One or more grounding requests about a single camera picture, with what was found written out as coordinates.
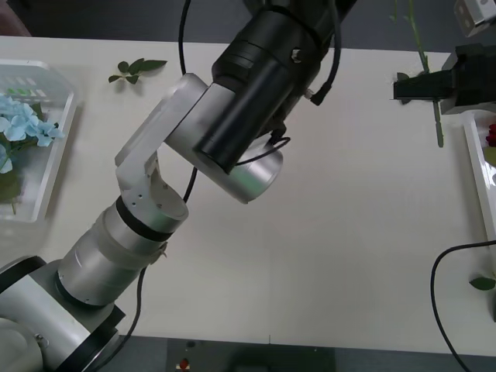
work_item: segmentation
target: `white table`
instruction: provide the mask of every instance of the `white table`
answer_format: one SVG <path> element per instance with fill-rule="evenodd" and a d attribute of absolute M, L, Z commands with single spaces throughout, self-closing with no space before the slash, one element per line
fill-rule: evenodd
<path fill-rule="evenodd" d="M 188 70 L 210 81 L 224 48 L 187 45 Z M 81 89 L 46 236 L 0 251 L 1 262 L 25 252 L 59 259 L 116 199 L 113 158 L 180 77 L 177 45 L 3 37 L 0 50 L 58 67 Z M 170 62 L 117 92 L 107 77 L 139 57 Z M 432 68 L 446 57 L 430 55 Z M 260 199 L 241 205 L 199 178 L 190 219 L 146 277 L 137 335 L 447 352 L 430 308 L 431 266 L 442 250 L 485 238 L 460 119 L 443 119 L 441 150 L 430 104 L 390 100 L 396 71 L 420 71 L 416 53 L 345 50 L 341 66 L 321 108 L 304 101 L 291 115 L 284 169 Z M 166 148 L 160 161 L 182 193 L 191 167 Z M 437 295 L 458 351 L 496 356 L 485 294 L 468 284 L 483 256 L 446 258 Z M 119 299 L 122 331 L 135 303 L 132 287 Z"/>

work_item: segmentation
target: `black cable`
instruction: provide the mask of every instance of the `black cable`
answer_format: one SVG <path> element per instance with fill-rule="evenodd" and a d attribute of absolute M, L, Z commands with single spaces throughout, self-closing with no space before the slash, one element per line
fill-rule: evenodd
<path fill-rule="evenodd" d="M 332 88 L 332 84 L 334 84 L 334 80 L 336 79 L 336 75 L 338 74 L 339 70 L 339 63 L 341 61 L 341 51 L 343 49 L 343 39 L 341 36 L 341 20 L 339 19 L 336 0 L 328 0 L 328 2 L 332 16 L 332 22 L 334 23 L 334 58 L 332 60 L 331 73 L 327 81 L 320 88 L 320 90 L 315 93 L 312 98 L 310 98 L 310 101 L 317 106 L 320 106 L 324 102 L 324 99 Z"/>
<path fill-rule="evenodd" d="M 249 164 L 249 163 L 252 163 L 254 161 L 260 160 L 263 157 L 268 157 L 272 153 L 275 153 L 276 151 L 282 149 L 284 146 L 286 146 L 288 143 L 290 143 L 291 138 L 290 137 L 283 137 L 279 140 L 279 142 L 281 143 L 280 145 L 275 146 L 273 149 L 268 150 L 266 153 L 262 153 L 261 155 L 258 155 L 257 157 L 253 157 L 249 160 L 240 161 L 238 164 L 236 164 L 236 166 L 238 167 L 240 165 Z"/>
<path fill-rule="evenodd" d="M 124 348 L 124 346 L 127 344 L 129 339 L 133 335 L 133 332 L 136 329 L 136 326 L 138 325 L 138 321 L 140 320 L 140 316 L 141 316 L 141 304 L 142 304 L 141 295 L 143 293 L 143 282 L 145 280 L 145 273 L 146 273 L 146 267 L 142 269 L 141 272 L 139 273 L 138 288 L 136 290 L 136 314 L 134 315 L 133 323 L 131 324 L 131 328 L 129 328 L 127 335 L 124 337 L 124 339 L 119 344 L 119 346 L 117 346 L 117 349 L 114 350 L 112 355 L 110 355 L 107 359 L 105 359 L 105 361 L 100 363 L 97 367 L 89 370 L 88 372 L 97 372 L 101 370 L 103 367 L 105 367 L 107 364 L 109 364 L 115 358 L 115 356 L 120 353 L 120 351 Z"/>
<path fill-rule="evenodd" d="M 184 0 L 181 22 L 179 23 L 179 63 L 181 64 L 183 75 L 186 74 L 186 63 L 184 62 L 184 28 L 186 26 L 186 18 L 188 17 L 189 5 L 191 5 L 191 0 Z"/>
<path fill-rule="evenodd" d="M 451 351 L 452 355 L 455 357 L 456 361 L 458 364 L 463 368 L 465 372 L 471 372 L 469 367 L 462 361 L 458 353 L 456 352 L 455 348 L 453 347 L 453 344 L 450 342 L 450 339 L 448 338 L 448 335 L 446 334 L 443 324 L 441 323 L 441 319 L 439 318 L 439 313 L 437 311 L 437 304 L 436 304 L 436 293 L 434 291 L 434 284 L 436 280 L 436 271 L 437 267 L 441 263 L 441 260 L 446 257 L 448 254 L 452 252 L 456 252 L 458 250 L 468 250 L 471 248 L 478 248 L 482 246 L 494 246 L 496 245 L 496 240 L 491 240 L 489 242 L 482 242 L 482 243 L 475 243 L 475 244 L 466 244 L 464 246 L 455 246 L 453 248 L 449 248 L 448 250 L 445 250 L 442 252 L 439 257 L 436 258 L 436 262 L 434 263 L 434 266 L 432 267 L 432 273 L 431 273 L 431 302 L 432 302 L 432 310 L 434 311 L 434 317 L 436 318 L 436 323 L 437 326 L 439 327 L 439 331 L 441 331 L 441 334 L 443 335 L 444 341 L 446 342 L 446 345 L 449 348 L 449 351 Z"/>
<path fill-rule="evenodd" d="M 179 23 L 179 63 L 181 64 L 181 72 L 186 75 L 186 62 L 184 61 L 184 28 L 186 27 L 186 19 L 188 18 L 189 6 L 191 5 L 191 0 L 185 0 L 183 5 L 183 12 L 181 14 L 181 22 Z M 193 168 L 191 172 L 191 178 L 189 180 L 188 188 L 184 194 L 184 202 L 188 202 L 191 193 L 193 192 L 193 187 L 195 186 L 196 176 L 198 175 L 198 169 Z"/>
<path fill-rule="evenodd" d="M 189 180 L 188 188 L 186 189 L 186 192 L 184 193 L 183 200 L 185 203 L 188 202 L 189 197 L 191 196 L 191 193 L 193 192 L 193 186 L 195 186 L 195 181 L 196 181 L 196 176 L 198 175 L 198 168 L 193 168 L 193 171 L 191 172 L 191 178 Z"/>

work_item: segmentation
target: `leaf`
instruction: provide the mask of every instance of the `leaf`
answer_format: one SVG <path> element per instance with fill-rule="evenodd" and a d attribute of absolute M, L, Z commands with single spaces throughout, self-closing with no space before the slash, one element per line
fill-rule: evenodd
<path fill-rule="evenodd" d="M 15 170 L 0 174 L 0 202 L 12 202 L 12 199 L 21 195 L 21 185 Z"/>
<path fill-rule="evenodd" d="M 134 75 L 134 76 L 126 76 L 126 80 L 131 83 L 132 85 L 136 84 L 138 82 L 138 79 L 140 77 L 138 75 Z"/>
<path fill-rule="evenodd" d="M 129 69 L 129 64 L 127 62 L 123 61 L 117 65 L 117 68 L 119 69 L 119 71 L 121 71 L 123 74 L 125 74 Z"/>
<path fill-rule="evenodd" d="M 117 81 L 118 79 L 120 79 L 122 76 L 118 76 L 118 75 L 112 75 L 111 77 L 108 78 L 108 82 L 109 83 L 113 83 L 114 81 Z"/>
<path fill-rule="evenodd" d="M 496 280 L 488 277 L 478 277 L 473 279 L 470 284 L 479 291 L 490 291 L 496 287 Z"/>
<path fill-rule="evenodd" d="M 140 72 L 141 69 L 141 64 L 144 62 L 144 58 L 140 58 L 138 60 L 135 60 L 131 66 L 129 66 L 129 69 L 127 72 L 129 72 L 131 75 L 136 75 Z"/>
<path fill-rule="evenodd" d="M 31 105 L 31 109 L 33 109 L 36 116 L 38 116 L 39 120 L 43 120 L 43 112 L 41 111 L 41 103 L 35 103 Z"/>
<path fill-rule="evenodd" d="M 162 66 L 165 66 L 167 63 L 166 60 L 145 60 L 140 67 L 140 71 L 142 72 L 147 72 L 147 71 L 153 71 L 161 68 Z"/>
<path fill-rule="evenodd" d="M 493 167 L 496 167 L 496 147 L 485 147 L 482 149 L 484 159 Z"/>

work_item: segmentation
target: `silver robot arm segment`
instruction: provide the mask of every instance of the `silver robot arm segment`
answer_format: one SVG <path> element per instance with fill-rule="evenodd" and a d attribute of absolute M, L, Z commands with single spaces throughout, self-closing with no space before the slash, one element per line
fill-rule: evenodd
<path fill-rule="evenodd" d="M 230 90 L 216 84 L 207 87 L 189 74 L 159 103 L 115 158 L 121 197 L 60 263 L 62 291 L 86 305 L 114 302 L 144 267 L 160 257 L 167 239 L 188 217 L 181 196 L 160 176 L 157 150 L 163 142 L 243 203 L 267 190 L 281 169 L 281 153 L 226 174 L 193 151 L 233 96 Z M 242 159 L 273 148 L 269 139 L 259 138 Z"/>

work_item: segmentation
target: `blue flower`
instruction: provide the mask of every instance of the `blue flower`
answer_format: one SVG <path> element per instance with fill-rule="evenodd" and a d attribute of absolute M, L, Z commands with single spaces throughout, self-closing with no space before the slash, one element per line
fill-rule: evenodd
<path fill-rule="evenodd" d="M 12 170 L 12 160 L 7 155 L 7 150 L 0 145 L 0 174 L 8 173 Z"/>
<path fill-rule="evenodd" d="M 11 142 L 36 137 L 40 147 L 49 146 L 55 138 L 65 137 L 55 124 L 38 118 L 29 105 L 4 95 L 0 95 L 0 133 Z"/>

